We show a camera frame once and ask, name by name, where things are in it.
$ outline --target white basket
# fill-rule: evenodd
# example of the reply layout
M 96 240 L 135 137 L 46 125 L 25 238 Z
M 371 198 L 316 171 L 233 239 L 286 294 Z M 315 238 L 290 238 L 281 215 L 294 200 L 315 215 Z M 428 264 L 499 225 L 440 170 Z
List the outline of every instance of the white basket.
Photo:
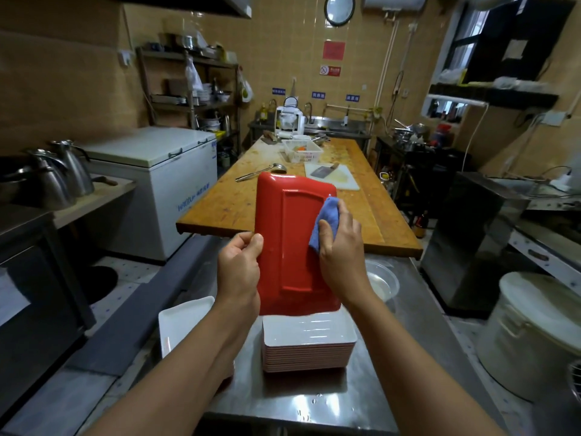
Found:
M 318 162 L 323 153 L 323 149 L 312 140 L 307 139 L 283 139 L 282 145 L 285 148 L 289 160 L 293 163 Z M 294 151 L 296 147 L 305 147 L 305 151 Z

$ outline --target window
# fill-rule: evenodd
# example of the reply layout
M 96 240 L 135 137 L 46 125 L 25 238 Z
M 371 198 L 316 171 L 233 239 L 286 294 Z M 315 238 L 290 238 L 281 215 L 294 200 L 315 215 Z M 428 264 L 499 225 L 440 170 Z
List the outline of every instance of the window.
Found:
M 527 0 L 522 0 L 519 13 L 522 12 Z M 447 56 L 441 67 L 436 67 L 438 75 L 444 69 L 454 70 L 468 67 L 470 57 L 486 19 L 490 11 L 474 10 L 468 3 L 464 5 L 464 10 L 460 21 L 456 26 L 454 38 L 449 44 Z M 441 118 L 451 123 L 461 122 L 466 108 L 464 103 L 452 101 L 438 101 L 436 99 L 427 102 L 427 110 L 424 108 L 424 114 L 432 118 Z

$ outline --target blue label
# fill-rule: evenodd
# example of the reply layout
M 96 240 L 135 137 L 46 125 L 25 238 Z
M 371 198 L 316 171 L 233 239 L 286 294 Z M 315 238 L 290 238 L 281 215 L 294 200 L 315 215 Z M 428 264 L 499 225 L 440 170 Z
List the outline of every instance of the blue label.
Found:
M 188 208 L 189 205 L 191 205 L 198 197 L 200 197 L 202 194 L 204 194 L 209 189 L 210 189 L 210 183 L 208 182 L 206 185 L 204 185 L 203 187 L 201 187 L 194 194 L 192 194 L 190 197 L 188 197 L 182 203 L 180 203 L 178 205 L 178 212 L 180 213 L 184 209 Z

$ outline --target freezer handle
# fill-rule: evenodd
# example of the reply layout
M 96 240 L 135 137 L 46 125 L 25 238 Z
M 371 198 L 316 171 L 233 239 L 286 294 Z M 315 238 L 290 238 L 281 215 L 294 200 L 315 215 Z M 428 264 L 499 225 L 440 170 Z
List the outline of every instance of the freezer handle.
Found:
M 183 148 L 180 148 L 180 149 L 179 149 L 177 152 L 175 152 L 175 153 L 167 153 L 167 157 L 169 157 L 169 158 L 171 159 L 172 157 L 179 156 L 179 155 L 180 155 L 181 153 L 183 153 L 183 152 L 184 152 L 184 149 L 183 149 Z

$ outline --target chest freezer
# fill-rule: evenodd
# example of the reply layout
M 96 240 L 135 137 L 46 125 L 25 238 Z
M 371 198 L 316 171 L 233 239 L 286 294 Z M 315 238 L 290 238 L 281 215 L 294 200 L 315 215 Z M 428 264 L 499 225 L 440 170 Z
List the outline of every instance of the chest freezer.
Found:
M 136 182 L 136 188 L 87 215 L 100 248 L 166 261 L 189 234 L 176 221 L 217 181 L 214 133 L 140 128 L 120 138 L 83 145 L 91 173 Z

